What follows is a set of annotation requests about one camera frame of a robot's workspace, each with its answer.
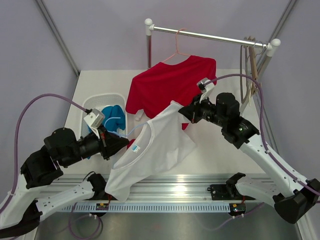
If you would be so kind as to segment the blue t shirt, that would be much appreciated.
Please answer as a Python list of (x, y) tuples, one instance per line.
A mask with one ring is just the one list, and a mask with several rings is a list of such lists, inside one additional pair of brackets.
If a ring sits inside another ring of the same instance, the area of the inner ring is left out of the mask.
[(83, 118), (89, 133), (83, 139), (82, 158), (100, 154), (109, 160), (129, 144), (129, 140), (118, 133), (126, 129), (126, 118), (119, 105), (107, 106), (102, 110), (91, 109)]

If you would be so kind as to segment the red t shirt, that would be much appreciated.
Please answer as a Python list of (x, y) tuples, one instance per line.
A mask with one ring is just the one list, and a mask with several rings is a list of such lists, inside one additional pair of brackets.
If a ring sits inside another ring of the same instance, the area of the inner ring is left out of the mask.
[(215, 59), (195, 55), (175, 65), (159, 62), (132, 79), (125, 110), (132, 115), (143, 110), (152, 119), (171, 101), (187, 106), (201, 93), (198, 82), (215, 79), (216, 70)]

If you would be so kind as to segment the white t shirt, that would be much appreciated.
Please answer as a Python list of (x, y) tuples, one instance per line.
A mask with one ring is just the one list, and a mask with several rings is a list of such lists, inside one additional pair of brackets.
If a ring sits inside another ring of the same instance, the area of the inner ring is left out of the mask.
[(162, 112), (148, 120), (132, 145), (113, 165), (105, 192), (125, 202), (132, 185), (181, 163), (195, 148), (183, 124), (190, 121), (179, 113), (182, 105), (171, 101)]

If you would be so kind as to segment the light blue hanger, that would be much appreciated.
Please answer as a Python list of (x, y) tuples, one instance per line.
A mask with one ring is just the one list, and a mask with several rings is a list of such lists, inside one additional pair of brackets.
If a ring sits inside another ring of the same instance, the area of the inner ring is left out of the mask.
[(147, 122), (141, 123), (133, 127), (127, 134), (121, 134), (119, 133), (119, 130), (124, 131), (127, 129), (127, 127), (125, 124), (117, 123), (117, 120), (124, 120), (124, 118), (118, 117), (118, 116), (109, 117), (102, 122), (102, 125), (107, 129), (109, 133), (115, 134), (119, 137), (125, 137), (125, 138), (133, 134), (136, 129), (143, 127), (144, 125), (147, 124)]

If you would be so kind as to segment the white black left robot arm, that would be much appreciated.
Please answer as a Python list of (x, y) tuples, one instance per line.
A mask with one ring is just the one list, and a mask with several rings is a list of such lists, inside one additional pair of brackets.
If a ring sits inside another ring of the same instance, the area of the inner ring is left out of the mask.
[(9, 195), (10, 203), (0, 213), (0, 237), (14, 238), (25, 235), (40, 222), (59, 210), (83, 200), (101, 200), (107, 195), (106, 181), (100, 173), (93, 173), (75, 187), (40, 198), (39, 193), (77, 162), (100, 154), (103, 159), (129, 144), (129, 140), (108, 132), (103, 126), (99, 135), (93, 132), (76, 139), (70, 128), (59, 128), (44, 139), (44, 146), (32, 153), (20, 168), (17, 187)]

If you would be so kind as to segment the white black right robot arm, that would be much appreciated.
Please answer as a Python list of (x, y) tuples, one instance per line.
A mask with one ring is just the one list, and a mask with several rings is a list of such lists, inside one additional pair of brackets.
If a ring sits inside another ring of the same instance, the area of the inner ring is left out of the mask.
[(320, 182), (299, 174), (268, 146), (262, 132), (240, 115), (240, 104), (232, 93), (218, 94), (215, 103), (197, 95), (178, 112), (193, 124), (206, 120), (221, 127), (224, 139), (254, 160), (276, 185), (272, 189), (239, 172), (225, 183), (230, 198), (245, 196), (266, 203), (290, 224), (317, 203)]

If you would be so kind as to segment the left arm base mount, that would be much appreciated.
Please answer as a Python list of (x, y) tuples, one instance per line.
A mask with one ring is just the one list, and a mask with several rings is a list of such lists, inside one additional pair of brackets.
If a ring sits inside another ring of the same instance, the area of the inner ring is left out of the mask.
[(109, 208), (110, 196), (105, 192), (106, 180), (100, 173), (95, 173), (91, 171), (87, 174), (87, 176), (83, 179), (85, 182), (89, 182), (92, 185), (93, 196), (88, 198), (88, 201), (106, 201), (108, 203), (104, 203), (102, 206), (98, 204), (101, 208)]

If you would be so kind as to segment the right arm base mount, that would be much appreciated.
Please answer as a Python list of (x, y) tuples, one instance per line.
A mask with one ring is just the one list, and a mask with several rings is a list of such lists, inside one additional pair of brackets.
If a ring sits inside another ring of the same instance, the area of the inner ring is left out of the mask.
[(213, 201), (240, 201), (240, 203), (229, 204), (230, 212), (228, 214), (232, 217), (244, 215), (247, 210), (246, 200), (255, 200), (250, 196), (240, 194), (236, 189), (236, 184), (239, 180), (243, 180), (245, 176), (244, 173), (238, 172), (231, 176), (225, 183), (214, 183), (207, 188)]

